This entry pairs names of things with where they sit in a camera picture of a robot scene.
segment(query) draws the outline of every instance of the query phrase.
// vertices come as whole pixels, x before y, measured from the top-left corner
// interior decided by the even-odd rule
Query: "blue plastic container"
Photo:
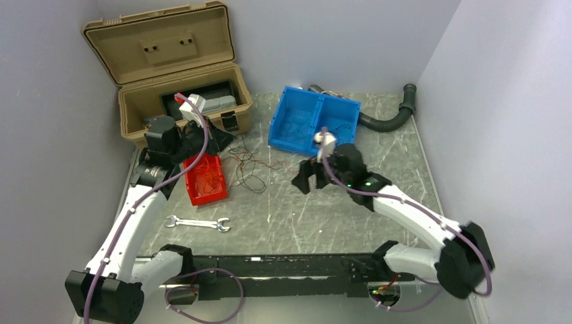
[[[287,86],[270,123],[268,145],[304,155],[316,155],[315,133],[323,126],[337,144],[353,143],[361,103]]]

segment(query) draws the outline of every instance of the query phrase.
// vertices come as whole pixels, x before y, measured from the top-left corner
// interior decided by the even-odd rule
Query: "red plastic container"
[[[196,159],[196,155],[183,162],[186,168]],[[185,174],[187,192],[193,206],[204,205],[227,198],[227,183],[223,175],[221,158],[204,154],[201,160]]]

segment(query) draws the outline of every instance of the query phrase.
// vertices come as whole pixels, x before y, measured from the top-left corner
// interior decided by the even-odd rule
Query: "tan toolbox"
[[[146,121],[169,111],[165,97],[212,84],[229,84],[236,106],[207,113],[233,134],[251,128],[252,98],[233,63],[227,6],[220,1],[88,23],[84,38],[119,90],[121,135],[146,146]],[[186,120],[177,121],[184,126]]]

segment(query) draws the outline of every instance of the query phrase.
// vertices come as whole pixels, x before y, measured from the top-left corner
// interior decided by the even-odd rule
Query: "silver wrench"
[[[224,222],[229,221],[228,218],[219,218],[216,221],[198,221],[193,219],[180,219],[175,215],[170,215],[165,218],[168,223],[165,224],[165,227],[175,227],[176,225],[188,225],[188,226],[198,226],[198,227],[210,227],[215,228],[217,231],[224,233],[228,232],[231,228],[229,226],[225,226]]]

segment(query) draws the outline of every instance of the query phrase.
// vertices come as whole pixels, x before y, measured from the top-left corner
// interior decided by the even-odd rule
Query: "gray marble surface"
[[[362,102],[362,112],[378,119],[393,117],[402,99],[393,94],[345,95]],[[341,188],[328,185],[303,195],[290,184],[295,175],[292,170],[297,170],[298,163],[308,157],[267,144],[270,120],[279,98],[279,93],[253,97],[253,128],[244,142],[257,159],[268,164],[282,161],[289,168],[271,170],[257,164],[254,175],[266,183],[266,191],[256,194],[234,186],[229,188],[229,198],[199,207],[191,205],[185,182],[180,180],[145,239],[140,256],[150,256],[168,243],[189,246],[194,254],[372,252],[387,240],[425,247],[398,223],[353,203]],[[231,146],[241,144],[236,140]],[[438,213],[436,195],[411,120],[391,133],[358,126],[355,144],[368,169],[392,180],[404,193]],[[228,152],[221,154],[222,159],[228,156]],[[232,159],[223,164],[227,186],[236,181],[237,164]],[[254,178],[248,183],[253,188],[261,186]],[[228,217],[232,229],[223,234],[215,229],[184,225],[165,228],[168,215],[203,220]]]

